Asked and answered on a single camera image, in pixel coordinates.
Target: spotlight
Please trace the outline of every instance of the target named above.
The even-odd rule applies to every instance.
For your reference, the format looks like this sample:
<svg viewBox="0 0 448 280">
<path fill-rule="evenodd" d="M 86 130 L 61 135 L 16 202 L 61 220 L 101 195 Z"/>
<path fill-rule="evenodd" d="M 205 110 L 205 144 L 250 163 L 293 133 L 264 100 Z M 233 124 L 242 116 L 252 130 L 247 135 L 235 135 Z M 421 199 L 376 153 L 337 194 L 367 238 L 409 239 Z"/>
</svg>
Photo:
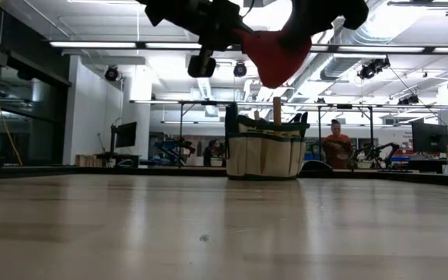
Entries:
<svg viewBox="0 0 448 280">
<path fill-rule="evenodd" d="M 357 76 L 361 79 L 371 79 L 388 67 L 390 67 L 388 58 L 373 59 L 370 63 L 362 65 L 362 69 L 357 73 Z"/>
<path fill-rule="evenodd" d="M 110 82 L 117 82 L 122 79 L 122 74 L 118 71 L 118 66 L 108 66 L 108 70 L 105 72 L 105 79 Z"/>
<path fill-rule="evenodd" d="M 419 97 L 416 94 L 412 94 L 410 97 L 398 100 L 397 105 L 410 105 L 419 103 Z"/>
<path fill-rule="evenodd" d="M 238 61 L 234 67 L 234 76 L 237 78 L 243 78 L 245 75 L 247 75 L 247 67 L 244 62 Z"/>
</svg>

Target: security camera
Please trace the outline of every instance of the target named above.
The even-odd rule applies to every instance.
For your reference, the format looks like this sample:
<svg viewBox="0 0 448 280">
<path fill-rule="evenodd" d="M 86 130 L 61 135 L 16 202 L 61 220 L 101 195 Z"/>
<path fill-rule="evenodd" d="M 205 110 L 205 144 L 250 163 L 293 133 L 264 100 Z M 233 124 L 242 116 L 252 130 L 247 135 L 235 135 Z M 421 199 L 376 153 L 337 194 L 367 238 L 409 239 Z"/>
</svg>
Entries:
<svg viewBox="0 0 448 280">
<path fill-rule="evenodd" d="M 238 61 L 234 67 L 234 76 L 237 78 L 243 78 L 247 75 L 247 67 L 242 61 Z"/>
<path fill-rule="evenodd" d="M 118 66 L 108 66 L 108 70 L 105 72 L 105 79 L 110 82 L 117 82 L 122 79 L 122 74 L 118 71 Z"/>
</svg>

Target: black robot mount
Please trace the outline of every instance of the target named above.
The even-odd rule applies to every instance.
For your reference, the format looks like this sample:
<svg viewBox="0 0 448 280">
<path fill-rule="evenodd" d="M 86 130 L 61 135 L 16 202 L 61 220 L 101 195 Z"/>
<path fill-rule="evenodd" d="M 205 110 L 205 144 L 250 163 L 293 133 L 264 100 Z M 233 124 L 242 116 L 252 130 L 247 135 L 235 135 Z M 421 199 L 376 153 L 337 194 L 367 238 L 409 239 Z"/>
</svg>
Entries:
<svg viewBox="0 0 448 280">
<path fill-rule="evenodd" d="M 145 13 L 151 24 L 157 26 L 167 20 L 198 35 L 199 55 L 192 55 L 188 74 L 193 78 L 209 78 L 214 74 L 214 51 L 225 51 L 231 45 L 240 45 L 233 30 L 253 30 L 243 23 L 240 7 L 228 0 L 137 0 L 145 4 Z"/>
</svg>

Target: orange shirt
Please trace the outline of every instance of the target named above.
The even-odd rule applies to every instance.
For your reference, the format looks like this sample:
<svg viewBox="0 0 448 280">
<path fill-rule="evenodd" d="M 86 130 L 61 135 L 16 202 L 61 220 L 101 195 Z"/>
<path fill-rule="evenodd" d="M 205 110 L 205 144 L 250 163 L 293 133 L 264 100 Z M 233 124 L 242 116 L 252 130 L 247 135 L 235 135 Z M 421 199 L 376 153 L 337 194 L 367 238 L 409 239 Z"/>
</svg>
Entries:
<svg viewBox="0 0 448 280">
<path fill-rule="evenodd" d="M 329 145 L 325 145 L 327 142 L 341 142 L 346 144 L 345 147 L 352 149 L 350 138 L 347 135 L 329 135 L 323 139 L 323 148 L 326 153 L 326 163 L 331 165 L 334 169 L 343 169 L 346 167 L 347 159 L 350 156 L 351 151 L 344 149 L 333 149 Z"/>
</svg>

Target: computer monitor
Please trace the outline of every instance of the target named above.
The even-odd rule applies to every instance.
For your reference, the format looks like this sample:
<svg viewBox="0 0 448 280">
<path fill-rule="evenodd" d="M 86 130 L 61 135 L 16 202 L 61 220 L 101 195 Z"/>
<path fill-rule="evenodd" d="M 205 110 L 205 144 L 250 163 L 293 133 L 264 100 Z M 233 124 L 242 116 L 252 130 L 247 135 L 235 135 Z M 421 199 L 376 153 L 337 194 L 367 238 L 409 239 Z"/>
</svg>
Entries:
<svg viewBox="0 0 448 280">
<path fill-rule="evenodd" d="M 132 147 L 136 145 L 137 122 L 119 125 L 115 130 L 117 134 L 116 148 Z"/>
<path fill-rule="evenodd" d="M 415 152 L 447 152 L 447 126 L 412 122 L 412 148 Z"/>
</svg>

